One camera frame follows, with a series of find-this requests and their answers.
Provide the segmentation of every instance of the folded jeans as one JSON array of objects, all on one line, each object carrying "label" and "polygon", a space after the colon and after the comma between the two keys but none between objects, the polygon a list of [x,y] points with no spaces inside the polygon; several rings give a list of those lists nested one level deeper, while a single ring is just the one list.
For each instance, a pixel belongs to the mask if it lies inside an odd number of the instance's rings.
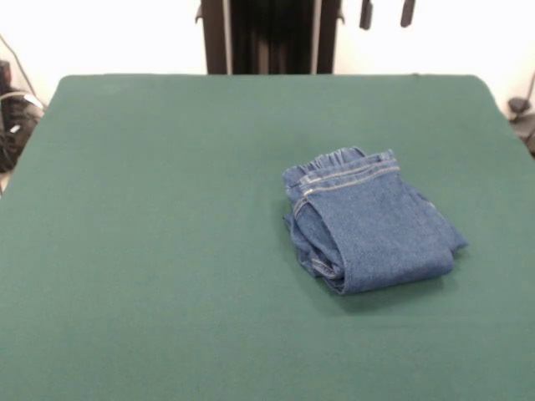
[{"label": "folded jeans", "polygon": [[394,153],[320,155],[283,174],[298,261],[340,294],[438,277],[463,236],[400,178]]}]

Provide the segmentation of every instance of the jeans seam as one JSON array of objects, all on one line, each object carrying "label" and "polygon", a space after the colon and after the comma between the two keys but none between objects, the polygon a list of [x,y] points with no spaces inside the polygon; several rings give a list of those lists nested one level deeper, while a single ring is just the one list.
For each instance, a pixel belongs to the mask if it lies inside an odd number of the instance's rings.
[{"label": "jeans seam", "polygon": [[[333,240],[333,243],[336,247],[336,252],[338,252],[338,254],[340,255],[340,262],[342,264],[342,266],[347,266],[347,262],[345,260],[345,257],[344,257],[344,254],[343,252],[340,250],[340,247],[339,247],[339,243],[336,241],[336,238],[334,237],[333,235],[333,232],[330,230],[329,228],[329,225],[327,224],[327,221],[324,219],[324,217],[322,216],[322,214],[319,212],[318,208],[314,205],[313,202],[311,202],[310,200],[307,199],[307,204],[309,204],[309,206],[314,209],[314,211],[316,212],[316,214],[318,215],[319,219],[323,222],[324,226],[325,226],[325,229],[327,230],[330,238]],[[340,293],[343,293],[344,292],[344,288],[345,288],[345,279],[344,279],[344,283],[342,284],[342,289],[340,290],[337,290],[339,291]]]},{"label": "jeans seam", "polygon": [[[311,261],[311,264],[312,264],[312,268],[313,268],[316,272],[322,274],[324,277],[325,277],[324,274],[328,274],[327,271],[332,271],[332,270],[333,270],[333,268],[332,268],[331,266],[329,266],[329,265],[326,264],[326,263],[323,263],[322,261],[320,261],[319,259],[316,259],[315,257],[311,257],[311,258],[310,258],[310,261]],[[314,264],[316,264],[316,265],[320,265],[320,266],[324,266],[327,270],[325,271],[325,273],[323,273],[323,272],[319,272],[319,271],[318,271],[318,268],[314,267]]]},{"label": "jeans seam", "polygon": [[310,180],[308,178],[308,176],[306,175],[305,176],[305,180],[307,181],[307,184],[312,184],[314,182],[328,180],[329,178],[340,177],[340,176],[343,176],[343,175],[350,175],[350,174],[353,174],[353,173],[358,173],[359,171],[364,171],[364,170],[370,169],[371,167],[384,165],[384,164],[390,163],[391,161],[394,161],[394,160],[385,160],[385,161],[381,161],[379,163],[372,163],[372,164],[369,164],[369,165],[362,165],[362,166],[360,166],[360,167],[358,167],[356,169],[347,170],[347,171],[339,171],[338,173],[333,173],[331,175],[326,175],[325,177],[314,178],[312,180]]},{"label": "jeans seam", "polygon": [[417,204],[415,195],[411,193],[407,185],[402,184],[402,187],[403,187],[403,191],[407,194],[407,196],[409,196],[409,199],[411,200],[410,208],[412,209],[412,212],[415,215],[415,221],[418,223],[418,226],[420,226],[421,230],[427,230],[428,227],[426,227],[424,224],[425,216],[423,216],[422,210]]},{"label": "jeans seam", "polygon": [[295,204],[295,207],[293,208],[293,216],[297,217],[298,213],[303,209],[303,206],[305,206],[308,203],[308,199],[306,197],[301,198],[298,203]]},{"label": "jeans seam", "polygon": [[350,182],[346,182],[346,183],[343,183],[343,184],[339,184],[339,185],[334,185],[334,186],[330,186],[330,187],[319,187],[319,188],[310,188],[308,190],[306,190],[303,195],[310,195],[312,194],[313,192],[320,192],[320,191],[326,191],[326,190],[337,190],[339,188],[344,188],[346,186],[352,186],[352,185],[356,185],[356,184],[360,184],[360,183],[363,183],[363,182],[366,182],[368,180],[371,180],[373,178],[375,178],[377,175],[383,175],[383,174],[386,174],[390,171],[399,171],[400,170],[400,167],[398,166],[394,166],[394,167],[388,167],[386,169],[383,169],[383,170],[378,170],[376,171],[374,174],[370,174],[364,178],[361,178],[359,180],[353,180],[353,181],[350,181]]}]

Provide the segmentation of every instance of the jeans waistband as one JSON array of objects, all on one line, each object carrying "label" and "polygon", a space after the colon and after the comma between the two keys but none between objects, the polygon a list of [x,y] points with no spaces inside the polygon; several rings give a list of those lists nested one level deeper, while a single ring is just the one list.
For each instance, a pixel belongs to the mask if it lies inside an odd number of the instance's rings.
[{"label": "jeans waistband", "polygon": [[399,170],[394,152],[366,156],[359,148],[343,148],[320,155],[305,165],[284,171],[287,191],[307,195],[310,191],[327,190],[337,185],[358,184],[382,173]]}]

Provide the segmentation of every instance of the black handle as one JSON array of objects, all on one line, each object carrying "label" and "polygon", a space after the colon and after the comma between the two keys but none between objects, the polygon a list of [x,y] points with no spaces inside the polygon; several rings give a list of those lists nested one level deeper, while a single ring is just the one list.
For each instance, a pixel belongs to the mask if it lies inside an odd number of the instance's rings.
[{"label": "black handle", "polygon": [[371,0],[362,0],[362,8],[360,9],[360,27],[368,30],[371,27],[371,17],[374,12],[374,5]]},{"label": "black handle", "polygon": [[197,14],[195,14],[195,23],[197,23],[197,21],[201,18],[202,18],[202,4],[199,5],[199,8],[197,9]]},{"label": "black handle", "polygon": [[412,24],[412,16],[415,13],[416,0],[405,0],[403,12],[401,13],[401,26],[407,28]]}]

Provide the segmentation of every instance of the green table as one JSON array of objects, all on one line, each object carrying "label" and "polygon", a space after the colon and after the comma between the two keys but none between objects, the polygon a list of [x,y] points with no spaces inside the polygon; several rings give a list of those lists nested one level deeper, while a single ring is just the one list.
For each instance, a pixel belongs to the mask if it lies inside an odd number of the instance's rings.
[{"label": "green table", "polygon": [[[339,297],[281,174],[391,148],[471,245]],[[0,201],[0,399],[533,400],[535,164],[471,77],[62,81]]]}]

